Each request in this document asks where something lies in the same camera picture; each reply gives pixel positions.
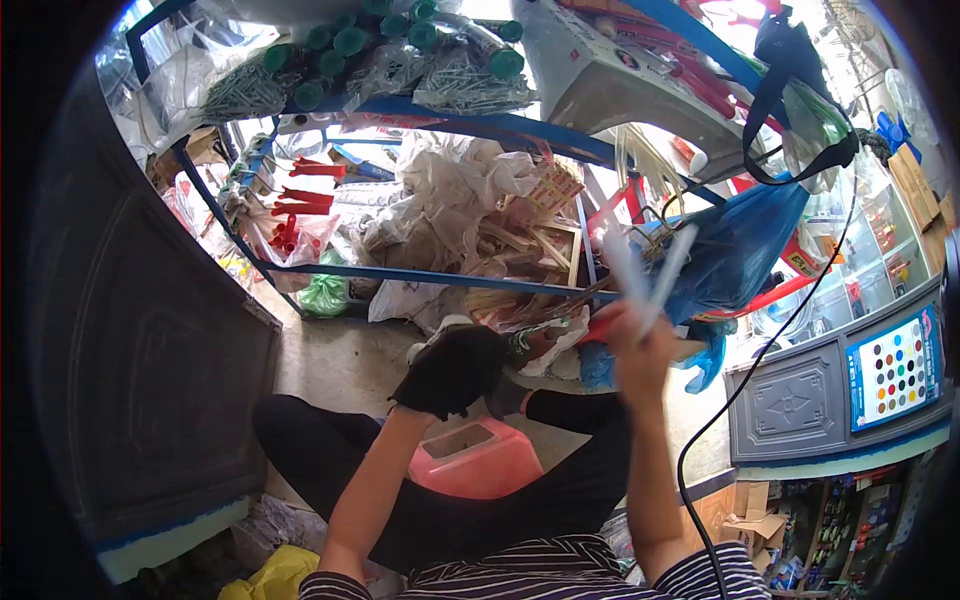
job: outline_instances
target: pink plastic stool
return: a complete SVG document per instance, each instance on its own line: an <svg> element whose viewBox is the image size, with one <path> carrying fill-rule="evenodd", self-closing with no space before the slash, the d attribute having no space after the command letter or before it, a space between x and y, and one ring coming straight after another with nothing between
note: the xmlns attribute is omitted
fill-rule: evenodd
<svg viewBox="0 0 960 600"><path fill-rule="evenodd" d="M543 475L525 435L481 417L417 446L410 478L428 490L461 498L492 500L516 492Z"/></svg>

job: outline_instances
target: green plastic bag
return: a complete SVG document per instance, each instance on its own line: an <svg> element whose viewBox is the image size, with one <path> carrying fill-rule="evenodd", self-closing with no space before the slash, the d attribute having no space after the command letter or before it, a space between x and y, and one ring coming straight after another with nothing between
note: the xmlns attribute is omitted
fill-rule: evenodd
<svg viewBox="0 0 960 600"><path fill-rule="evenodd" d="M322 265L343 265L346 260L330 249L320 257ZM318 317L336 317L347 310L347 278L336 275L314 275L310 285L300 291L300 306Z"/></svg>

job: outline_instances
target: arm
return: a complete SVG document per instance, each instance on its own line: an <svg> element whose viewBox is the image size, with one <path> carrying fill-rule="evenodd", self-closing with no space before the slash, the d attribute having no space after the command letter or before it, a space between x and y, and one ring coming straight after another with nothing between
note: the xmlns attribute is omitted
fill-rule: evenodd
<svg viewBox="0 0 960 600"><path fill-rule="evenodd" d="M597 313L613 318L609 346L616 356L614 374L634 428L627 482L627 520L636 562L651 584L690 555L677 507L673 463L663 417L663 384L673 355L673 330L658 320L637 341L639 320L624 302Z"/></svg>
<svg viewBox="0 0 960 600"><path fill-rule="evenodd" d="M341 573L364 585L363 562L394 509L417 444L436 420L427 413L394 407L333 508L317 570Z"/></svg>

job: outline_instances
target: concrete floor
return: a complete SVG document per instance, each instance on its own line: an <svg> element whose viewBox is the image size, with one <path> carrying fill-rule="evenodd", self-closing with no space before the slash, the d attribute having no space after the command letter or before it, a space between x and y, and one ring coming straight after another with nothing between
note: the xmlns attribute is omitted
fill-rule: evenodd
<svg viewBox="0 0 960 600"><path fill-rule="evenodd" d="M270 284L260 282L253 295L283 322L281 348L277 361L275 389L334 411L366 413L384 417L392 402L387 397L407 371L406 351L424 336L413 324L389 321L369 324L359 320L331 319L302 321ZM697 396L684 392L692 372L672 370L667 383L666 413L670 444L676 457L683 444L699 429L708 415L724 401L722 381ZM554 389L582 394L579 381L517 377L530 389ZM487 414L479 401L469 408L469 417ZM433 437L463 424L451 417L427 432ZM544 470L556 466L564 457L588 439L588 436L563 431L514 415L507 423L522 431L531 441ZM684 465L687 483L719 472L730 465L729 430L726 419L712 427L694 446ZM270 469L267 493L305 507L285 481Z"/></svg>

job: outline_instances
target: gray metal cabinet door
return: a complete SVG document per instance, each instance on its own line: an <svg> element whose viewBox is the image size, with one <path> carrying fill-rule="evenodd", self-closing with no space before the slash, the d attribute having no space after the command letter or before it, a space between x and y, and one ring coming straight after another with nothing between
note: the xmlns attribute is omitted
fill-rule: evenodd
<svg viewBox="0 0 960 600"><path fill-rule="evenodd" d="M92 64L48 150L23 292L37 416L78 521L117 540L262 488L250 415L279 322L157 196Z"/></svg>
<svg viewBox="0 0 960 600"><path fill-rule="evenodd" d="M780 460L842 447L844 363L840 348L830 341L757 367L732 407L732 458ZM732 373L731 386L740 385L745 374Z"/></svg>

